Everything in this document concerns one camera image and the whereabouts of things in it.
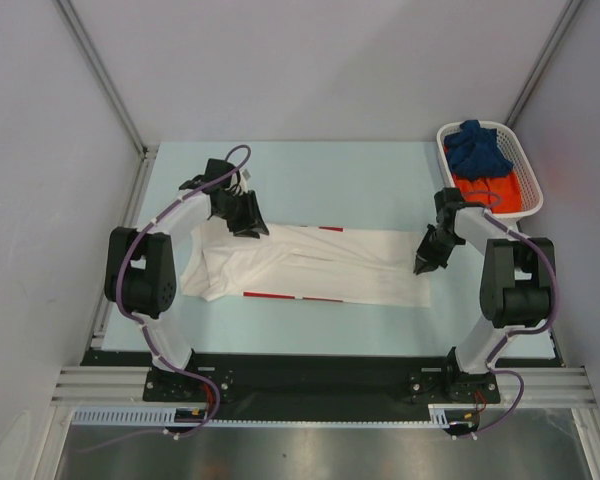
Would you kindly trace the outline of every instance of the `white table surface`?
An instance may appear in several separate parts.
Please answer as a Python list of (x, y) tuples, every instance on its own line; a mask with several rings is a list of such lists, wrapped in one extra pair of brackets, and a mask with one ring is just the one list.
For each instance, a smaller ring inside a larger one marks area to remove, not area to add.
[[(265, 222), (424, 233), (435, 222), (442, 188), (434, 143), (251, 142), (249, 187)], [(144, 195), (139, 225), (236, 143), (162, 143)], [(242, 152), (232, 159), (239, 163)], [(184, 271), (190, 242), (175, 251)], [(446, 270), (430, 274), (431, 307), (225, 297), (213, 302), (177, 295), (172, 309), (197, 352), (444, 356), (480, 316), (482, 256), (457, 247)], [(112, 310), (104, 350), (147, 347), (137, 327)], [(553, 358), (548, 334), (518, 338), (507, 357)]]

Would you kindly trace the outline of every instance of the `blue cloth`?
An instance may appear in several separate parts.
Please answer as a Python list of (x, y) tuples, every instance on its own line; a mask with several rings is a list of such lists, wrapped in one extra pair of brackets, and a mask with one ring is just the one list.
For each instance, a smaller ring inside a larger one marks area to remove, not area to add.
[(461, 132), (444, 138), (452, 173), (470, 181), (509, 175), (513, 163), (498, 148), (495, 129), (482, 128), (477, 120), (467, 120), (460, 128)]

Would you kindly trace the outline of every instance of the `orange cloth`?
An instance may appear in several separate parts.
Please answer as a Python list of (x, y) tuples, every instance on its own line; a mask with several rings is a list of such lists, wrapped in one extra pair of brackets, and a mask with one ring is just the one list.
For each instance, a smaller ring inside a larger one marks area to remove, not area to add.
[[(493, 213), (515, 213), (522, 211), (522, 195), (516, 172), (512, 171), (509, 175), (502, 178), (479, 178), (474, 182), (458, 177), (455, 173), (452, 176), (456, 187), (460, 189), (463, 195), (477, 190), (500, 195), (502, 202), (491, 208)], [(483, 193), (465, 195), (465, 200), (468, 202), (482, 202), (485, 205), (490, 205), (498, 201), (496, 197)]]

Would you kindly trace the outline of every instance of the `cloth with red stripe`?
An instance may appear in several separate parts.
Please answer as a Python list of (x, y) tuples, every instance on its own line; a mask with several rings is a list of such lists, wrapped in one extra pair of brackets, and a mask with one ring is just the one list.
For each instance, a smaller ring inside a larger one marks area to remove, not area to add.
[(420, 233), (268, 226), (260, 239), (234, 237), (221, 219), (198, 226), (182, 293), (430, 306), (428, 276), (412, 272)]

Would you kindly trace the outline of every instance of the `laundry basket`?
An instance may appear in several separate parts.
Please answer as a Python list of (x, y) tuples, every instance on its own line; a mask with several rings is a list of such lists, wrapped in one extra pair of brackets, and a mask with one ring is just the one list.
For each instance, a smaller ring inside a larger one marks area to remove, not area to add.
[[(447, 163), (447, 157), (444, 153), (444, 139), (447, 135), (459, 132), (460, 124), (462, 122), (449, 123), (440, 130), (438, 130), (438, 161), (440, 162), (440, 169), (442, 170), (442, 177), (444, 183), (448, 187), (455, 187), (455, 182), (449, 171), (449, 164)], [(513, 171), (518, 176), (518, 182), (520, 183), (520, 193), (522, 195), (522, 210), (519, 212), (512, 213), (496, 213), (495, 217), (500, 220), (506, 221), (507, 223), (515, 223), (521, 218), (533, 215), (544, 202), (542, 196), (542, 190), (538, 185), (531, 165), (527, 156), (520, 146), (520, 142), (516, 137), (516, 134), (511, 131), (510, 128), (496, 122), (480, 122), (480, 126), (484, 128), (495, 128), (498, 135), (498, 148), (502, 154), (513, 162)]]

